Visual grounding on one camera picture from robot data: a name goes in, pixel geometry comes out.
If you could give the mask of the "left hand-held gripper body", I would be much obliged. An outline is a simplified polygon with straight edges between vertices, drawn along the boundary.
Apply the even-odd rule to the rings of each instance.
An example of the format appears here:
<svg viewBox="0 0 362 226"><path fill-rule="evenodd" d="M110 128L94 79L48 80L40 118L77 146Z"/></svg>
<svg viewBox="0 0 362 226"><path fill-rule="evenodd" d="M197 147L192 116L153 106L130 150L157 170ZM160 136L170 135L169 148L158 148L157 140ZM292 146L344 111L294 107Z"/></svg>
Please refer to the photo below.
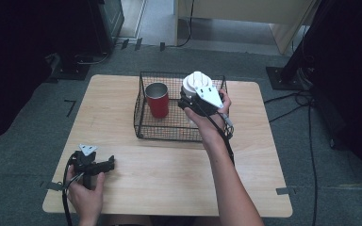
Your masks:
<svg viewBox="0 0 362 226"><path fill-rule="evenodd" d="M82 177L83 186L91 189L91 177L100 172L108 172L108 162L97 163L95 161L96 146L79 144L79 151L75 151L70 164L74 166L74 172L78 178Z"/></svg>

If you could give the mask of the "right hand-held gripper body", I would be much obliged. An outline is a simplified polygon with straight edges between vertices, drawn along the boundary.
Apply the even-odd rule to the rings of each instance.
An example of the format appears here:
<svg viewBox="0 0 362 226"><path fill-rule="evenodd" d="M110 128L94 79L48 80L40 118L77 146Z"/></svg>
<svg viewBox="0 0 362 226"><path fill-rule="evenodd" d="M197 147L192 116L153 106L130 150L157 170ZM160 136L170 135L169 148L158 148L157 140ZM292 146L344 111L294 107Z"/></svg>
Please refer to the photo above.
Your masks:
<svg viewBox="0 0 362 226"><path fill-rule="evenodd" d="M182 92L191 98L190 109L200 116L211 116L223 108L222 95L214 85L182 88Z"/></svg>

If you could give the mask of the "red cup with steel inside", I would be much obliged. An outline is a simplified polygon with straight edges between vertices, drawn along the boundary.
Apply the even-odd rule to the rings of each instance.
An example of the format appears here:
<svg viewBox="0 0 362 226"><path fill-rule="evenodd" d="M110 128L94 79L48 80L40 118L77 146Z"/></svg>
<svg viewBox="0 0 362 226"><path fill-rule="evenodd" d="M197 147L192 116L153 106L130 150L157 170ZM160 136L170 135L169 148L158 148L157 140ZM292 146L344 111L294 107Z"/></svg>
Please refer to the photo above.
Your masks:
<svg viewBox="0 0 362 226"><path fill-rule="evenodd" d="M169 113L168 88L163 83L152 83L145 89L145 96L151 114L156 119L163 119Z"/></svg>

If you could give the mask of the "black wire mesh basket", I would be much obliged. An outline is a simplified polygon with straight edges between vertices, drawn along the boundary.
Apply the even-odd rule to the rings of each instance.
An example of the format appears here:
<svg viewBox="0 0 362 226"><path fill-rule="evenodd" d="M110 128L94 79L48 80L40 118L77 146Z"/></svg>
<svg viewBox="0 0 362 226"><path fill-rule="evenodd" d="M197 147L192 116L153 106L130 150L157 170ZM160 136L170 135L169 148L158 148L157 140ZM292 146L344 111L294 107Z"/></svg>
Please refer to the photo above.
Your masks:
<svg viewBox="0 0 362 226"><path fill-rule="evenodd" d="M200 142L196 125L178 106L186 73L141 72L140 91L134 109L134 129L138 138ZM152 83L163 83L168 88L169 113L163 119L153 117L147 104L145 90Z"/></svg>

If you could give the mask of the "person's right hand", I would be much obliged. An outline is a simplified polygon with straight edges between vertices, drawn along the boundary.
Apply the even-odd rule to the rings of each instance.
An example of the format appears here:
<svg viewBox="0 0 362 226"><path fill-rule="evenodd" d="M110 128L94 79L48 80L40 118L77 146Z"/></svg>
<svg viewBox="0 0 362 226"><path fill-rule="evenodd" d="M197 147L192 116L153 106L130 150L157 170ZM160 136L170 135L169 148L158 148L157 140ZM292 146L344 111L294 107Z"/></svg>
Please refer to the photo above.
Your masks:
<svg viewBox="0 0 362 226"><path fill-rule="evenodd" d="M194 113L188 107L184 109L186 116L198 127L204 144L215 142L218 139L228 139L228 133L230 131L228 115L231 100L225 90L220 89L219 93L222 95L223 108L218 109L216 114L203 117Z"/></svg>

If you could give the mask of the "person's left hand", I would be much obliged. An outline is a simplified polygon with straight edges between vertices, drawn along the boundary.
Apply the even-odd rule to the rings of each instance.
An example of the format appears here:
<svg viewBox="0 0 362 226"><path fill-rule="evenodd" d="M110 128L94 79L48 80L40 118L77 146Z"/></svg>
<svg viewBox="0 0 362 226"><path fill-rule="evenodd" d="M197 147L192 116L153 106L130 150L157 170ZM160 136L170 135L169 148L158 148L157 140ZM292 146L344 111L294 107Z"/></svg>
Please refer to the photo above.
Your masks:
<svg viewBox="0 0 362 226"><path fill-rule="evenodd" d="M79 223L98 222L103 208L104 182L105 174L101 172L97 175L96 187L93 190L85 188L78 182L70 183L68 199L79 215Z"/></svg>

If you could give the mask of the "grey tape strip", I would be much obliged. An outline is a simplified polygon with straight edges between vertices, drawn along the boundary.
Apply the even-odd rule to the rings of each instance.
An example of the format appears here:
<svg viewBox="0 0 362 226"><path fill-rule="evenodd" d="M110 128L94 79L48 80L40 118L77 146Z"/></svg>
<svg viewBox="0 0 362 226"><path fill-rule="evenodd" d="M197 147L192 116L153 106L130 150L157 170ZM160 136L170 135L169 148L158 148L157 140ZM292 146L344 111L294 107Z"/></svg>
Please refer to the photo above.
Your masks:
<svg viewBox="0 0 362 226"><path fill-rule="evenodd" d="M48 189L48 190L55 190L55 191L62 191L63 190L63 184L61 182L41 182L40 184L41 188Z"/></svg>
<svg viewBox="0 0 362 226"><path fill-rule="evenodd" d="M296 190L293 187L278 187L275 189L277 195L295 195Z"/></svg>

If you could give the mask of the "angled black floor tape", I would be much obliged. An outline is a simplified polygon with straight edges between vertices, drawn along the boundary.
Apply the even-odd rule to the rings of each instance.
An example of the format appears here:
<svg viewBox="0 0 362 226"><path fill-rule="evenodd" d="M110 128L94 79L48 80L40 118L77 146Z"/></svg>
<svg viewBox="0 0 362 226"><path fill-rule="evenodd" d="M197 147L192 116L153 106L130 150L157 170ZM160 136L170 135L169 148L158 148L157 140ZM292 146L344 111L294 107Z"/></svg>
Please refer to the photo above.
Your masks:
<svg viewBox="0 0 362 226"><path fill-rule="evenodd" d="M69 103L71 106L67 112L66 117L69 118L74 110L75 104L76 104L76 100L64 100L65 103Z"/></svg>

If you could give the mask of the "black flat floor base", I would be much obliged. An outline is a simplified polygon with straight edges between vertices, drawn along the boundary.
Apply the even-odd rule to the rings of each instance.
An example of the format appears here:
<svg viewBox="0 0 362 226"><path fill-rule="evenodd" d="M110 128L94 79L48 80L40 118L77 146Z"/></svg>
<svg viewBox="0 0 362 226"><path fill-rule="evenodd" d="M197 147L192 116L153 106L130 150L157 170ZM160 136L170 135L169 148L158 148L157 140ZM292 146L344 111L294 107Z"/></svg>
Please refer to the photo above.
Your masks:
<svg viewBox="0 0 362 226"><path fill-rule="evenodd" d="M71 66L65 66L58 54L51 54L45 58L45 61L51 67L51 74L45 80L46 83L57 83L59 80L77 80L84 81L89 71L89 65L75 63Z"/></svg>

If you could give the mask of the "black cabinet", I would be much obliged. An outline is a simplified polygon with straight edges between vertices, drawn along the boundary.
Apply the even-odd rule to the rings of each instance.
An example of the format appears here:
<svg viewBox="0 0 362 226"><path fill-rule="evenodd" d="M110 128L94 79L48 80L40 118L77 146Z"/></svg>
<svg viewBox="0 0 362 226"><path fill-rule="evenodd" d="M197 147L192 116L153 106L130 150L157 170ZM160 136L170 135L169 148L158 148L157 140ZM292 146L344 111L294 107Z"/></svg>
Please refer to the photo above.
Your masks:
<svg viewBox="0 0 362 226"><path fill-rule="evenodd" d="M110 54L123 26L121 0L88 0L98 52Z"/></svg>

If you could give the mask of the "dark curtain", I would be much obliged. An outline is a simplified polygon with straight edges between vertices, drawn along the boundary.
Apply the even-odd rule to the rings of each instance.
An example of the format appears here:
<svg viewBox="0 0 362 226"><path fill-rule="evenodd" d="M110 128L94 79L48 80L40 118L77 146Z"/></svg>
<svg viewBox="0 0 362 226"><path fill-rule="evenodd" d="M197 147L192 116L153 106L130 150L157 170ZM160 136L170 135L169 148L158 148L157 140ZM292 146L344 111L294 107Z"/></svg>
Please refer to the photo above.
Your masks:
<svg viewBox="0 0 362 226"><path fill-rule="evenodd" d="M46 57L58 51L58 25L79 0L0 0L0 136L50 76Z"/></svg>
<svg viewBox="0 0 362 226"><path fill-rule="evenodd" d="M345 122L337 136L362 160L362 0L323 0L309 33L311 80Z"/></svg>

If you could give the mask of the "black stand base plate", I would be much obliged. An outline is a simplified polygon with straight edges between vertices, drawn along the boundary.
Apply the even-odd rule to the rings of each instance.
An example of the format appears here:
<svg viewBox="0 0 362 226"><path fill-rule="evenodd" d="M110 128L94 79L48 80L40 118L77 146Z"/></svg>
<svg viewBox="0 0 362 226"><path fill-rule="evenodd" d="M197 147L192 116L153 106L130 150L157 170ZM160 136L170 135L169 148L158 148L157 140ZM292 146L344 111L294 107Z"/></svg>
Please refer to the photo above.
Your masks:
<svg viewBox="0 0 362 226"><path fill-rule="evenodd" d="M277 90L309 90L309 85L303 78L303 72L298 69L292 73L279 67L267 67L266 73L271 87Z"/></svg>

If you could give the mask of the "black stand post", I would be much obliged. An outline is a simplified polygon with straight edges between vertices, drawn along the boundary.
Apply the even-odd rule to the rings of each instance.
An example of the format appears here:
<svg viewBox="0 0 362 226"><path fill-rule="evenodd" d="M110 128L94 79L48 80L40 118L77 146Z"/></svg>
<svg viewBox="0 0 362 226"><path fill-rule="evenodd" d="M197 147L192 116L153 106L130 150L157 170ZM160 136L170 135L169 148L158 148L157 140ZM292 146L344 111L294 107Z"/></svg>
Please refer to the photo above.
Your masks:
<svg viewBox="0 0 362 226"><path fill-rule="evenodd" d="M280 82L289 83L299 68L314 62L315 41L321 33L321 24L324 21L327 9L333 0L321 0L314 15L310 28L305 33L298 48L289 59L287 65L280 73Z"/></svg>

